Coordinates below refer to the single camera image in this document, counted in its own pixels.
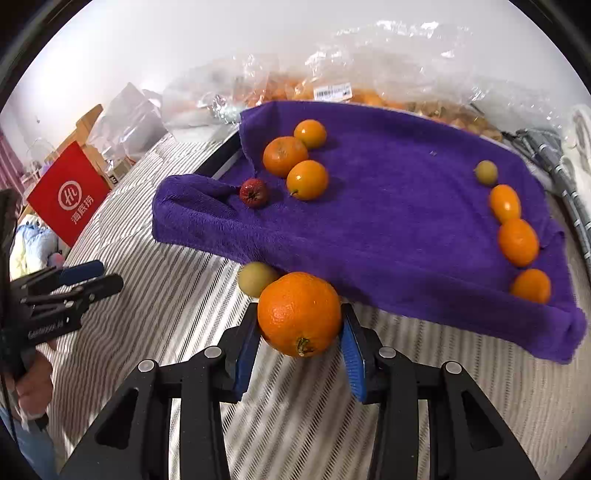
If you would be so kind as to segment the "person's left hand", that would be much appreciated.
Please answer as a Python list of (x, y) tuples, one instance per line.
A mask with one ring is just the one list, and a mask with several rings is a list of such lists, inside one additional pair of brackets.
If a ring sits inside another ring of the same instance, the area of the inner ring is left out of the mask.
[(29, 369), (22, 378), (15, 381), (10, 372), (6, 373), (8, 391), (27, 420), (37, 420), (46, 413), (53, 398), (52, 373), (51, 362), (38, 349), (34, 350)]

